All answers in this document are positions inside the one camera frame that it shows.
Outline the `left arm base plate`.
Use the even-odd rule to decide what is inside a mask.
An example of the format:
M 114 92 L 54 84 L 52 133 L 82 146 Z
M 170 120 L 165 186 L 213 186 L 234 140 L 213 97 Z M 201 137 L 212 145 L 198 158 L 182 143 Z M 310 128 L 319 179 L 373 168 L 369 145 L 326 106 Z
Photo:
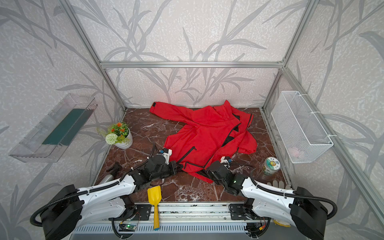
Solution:
M 148 221 L 151 216 L 151 209 L 152 205 L 150 204 L 136 205 L 133 215 L 127 221 Z

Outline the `red jacket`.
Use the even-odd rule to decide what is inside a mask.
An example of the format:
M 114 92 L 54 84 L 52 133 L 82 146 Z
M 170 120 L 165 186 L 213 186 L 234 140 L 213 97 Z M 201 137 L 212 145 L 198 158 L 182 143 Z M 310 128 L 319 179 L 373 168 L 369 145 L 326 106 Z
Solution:
M 176 134 L 167 137 L 164 147 L 172 150 L 171 162 L 209 184 L 213 181 L 203 176 L 202 171 L 212 163 L 235 153 L 250 155 L 257 150 L 257 141 L 248 131 L 254 116 L 232 107 L 229 101 L 198 110 L 154 102 L 150 112 L 185 124 Z

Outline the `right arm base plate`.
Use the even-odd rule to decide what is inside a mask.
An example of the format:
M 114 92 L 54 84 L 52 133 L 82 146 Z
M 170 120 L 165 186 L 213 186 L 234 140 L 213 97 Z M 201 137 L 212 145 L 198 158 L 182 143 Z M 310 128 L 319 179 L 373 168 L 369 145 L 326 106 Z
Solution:
M 231 220 L 261 220 L 269 221 L 270 218 L 260 217 L 252 210 L 252 205 L 248 203 L 230 204 L 229 211 Z

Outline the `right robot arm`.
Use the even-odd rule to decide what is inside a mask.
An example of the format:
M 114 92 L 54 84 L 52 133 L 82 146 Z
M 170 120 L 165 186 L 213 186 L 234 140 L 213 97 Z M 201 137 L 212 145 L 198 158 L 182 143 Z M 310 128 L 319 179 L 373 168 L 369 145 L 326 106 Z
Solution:
M 227 193 L 247 199 L 241 215 L 252 220 L 283 221 L 311 240 L 324 239 L 327 220 L 338 210 L 333 201 L 313 196 L 304 188 L 287 190 L 269 186 L 251 176 L 232 173 L 219 162 L 211 164 L 204 173 Z

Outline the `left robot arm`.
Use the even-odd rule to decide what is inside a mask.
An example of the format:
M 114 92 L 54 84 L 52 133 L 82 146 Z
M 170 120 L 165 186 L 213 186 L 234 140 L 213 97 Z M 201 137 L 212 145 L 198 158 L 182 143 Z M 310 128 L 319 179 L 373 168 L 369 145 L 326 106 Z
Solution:
M 156 154 L 120 178 L 92 187 L 63 188 L 48 204 L 36 210 L 30 223 L 42 227 L 47 240 L 61 240 L 76 228 L 99 220 L 125 221 L 138 209 L 130 195 L 147 189 L 153 181 L 174 176 L 181 169 L 170 154 Z

